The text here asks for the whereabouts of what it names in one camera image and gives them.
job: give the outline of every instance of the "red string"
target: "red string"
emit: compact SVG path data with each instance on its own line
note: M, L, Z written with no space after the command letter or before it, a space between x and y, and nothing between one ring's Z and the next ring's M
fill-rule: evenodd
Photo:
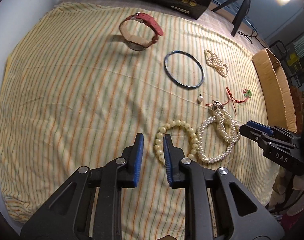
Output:
M228 97L229 97L229 100L226 101L224 104L222 104L223 106L225 106L228 102L232 101L232 104L233 104L233 107L234 107L234 112L235 112L235 115L236 115L236 108L235 108L235 105L234 105L234 102L235 103L245 103L249 97L246 97L244 100L236 100L233 95L232 95L232 92L230 91L230 89L228 87L226 87L226 92L228 93ZM243 93L245 94L247 92L247 89L244 89L243 90Z

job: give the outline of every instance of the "pearl necklace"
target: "pearl necklace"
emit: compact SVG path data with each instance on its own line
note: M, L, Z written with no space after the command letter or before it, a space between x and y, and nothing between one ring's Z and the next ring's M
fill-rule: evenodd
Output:
M192 149L191 149L188 157L191 160L196 161L195 155L197 153L197 148L199 147L199 145L197 144L199 139L196 138L197 136L196 136L195 130L193 128L191 128L191 125L185 121L180 121L180 120L170 121L169 123L166 123L164 126L161 126L159 128L159 132L156 134L156 139L154 142L155 143L154 150L155 150L156 157L159 159L159 161L163 165L165 165L164 152L163 152L163 136L164 136L164 133L166 132L166 130L169 130L175 126L181 126L188 131L189 136L191 137L191 143L192 143Z
M215 68L216 71L222 76L227 77L229 74L229 68L226 63L223 63L222 60L213 52L210 50L205 50L205 58L206 58L206 64L211 66L212 68Z
M197 153L198 153L199 159L205 163L215 163L220 160L223 160L226 156L228 156L232 152L232 148L233 148L234 144L241 137L241 134L239 133L240 124L237 121L232 119L231 115L226 111L224 106L222 106L219 101L213 101L212 109L213 109L213 116L210 116L208 119L206 119L201 124L201 126L197 129L197 138L199 139ZM208 158L204 154L204 149L203 149L203 145L202 145L202 143L203 143L202 136L203 136L205 128L212 122L217 122L220 134L222 135L224 141L226 141L229 145L228 145L226 151L223 152L221 155L217 155L215 157ZM229 137L228 133L226 132L224 124L231 126L231 136L230 137Z

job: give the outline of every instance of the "silver bolt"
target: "silver bolt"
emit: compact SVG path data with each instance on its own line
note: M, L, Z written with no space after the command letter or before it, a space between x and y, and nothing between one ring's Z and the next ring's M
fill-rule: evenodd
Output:
M225 168L225 167L220 167L220 168L218 168L218 172L219 172L220 174L225 175L225 174L227 174L229 171L228 171L228 169Z
M124 158L117 158L116 159L116 163L117 164L124 164L125 163L125 159Z
M191 159L190 159L190 158L183 158L183 159L181 160L181 162L182 162L183 164L190 164L190 163L191 163Z
M87 173L88 168L86 166L79 167L78 172L79 173Z

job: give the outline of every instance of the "tripod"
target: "tripod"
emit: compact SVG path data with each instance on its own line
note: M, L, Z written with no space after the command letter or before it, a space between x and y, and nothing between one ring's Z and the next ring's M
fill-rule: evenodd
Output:
M217 6L216 8L214 8L212 10L212 12L216 12L222 8L224 8L225 6L234 3L238 0L227 0L226 2L222 3L221 5ZM248 13L248 10L250 9L250 4L251 4L251 0L244 0L239 11L237 12L232 24L234 25L234 28L231 32L231 35L234 37L237 30L239 29L239 26L241 25L242 21L244 20L245 16Z

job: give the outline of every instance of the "red watch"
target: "red watch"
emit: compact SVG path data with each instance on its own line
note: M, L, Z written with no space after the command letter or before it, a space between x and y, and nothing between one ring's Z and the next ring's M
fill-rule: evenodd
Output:
M150 27L155 33L152 40L148 41L145 38L131 35L128 29L126 28L126 24L125 24L125 22L128 20L135 20L140 23L144 23L146 26ZM145 50L146 48L150 47L152 44L156 43L159 40L159 36L163 36L163 31L156 22L156 20L152 16L140 12L133 14L127 17L125 20L123 20L119 26L119 30L122 36L124 37L127 46L130 49L138 50L138 51Z

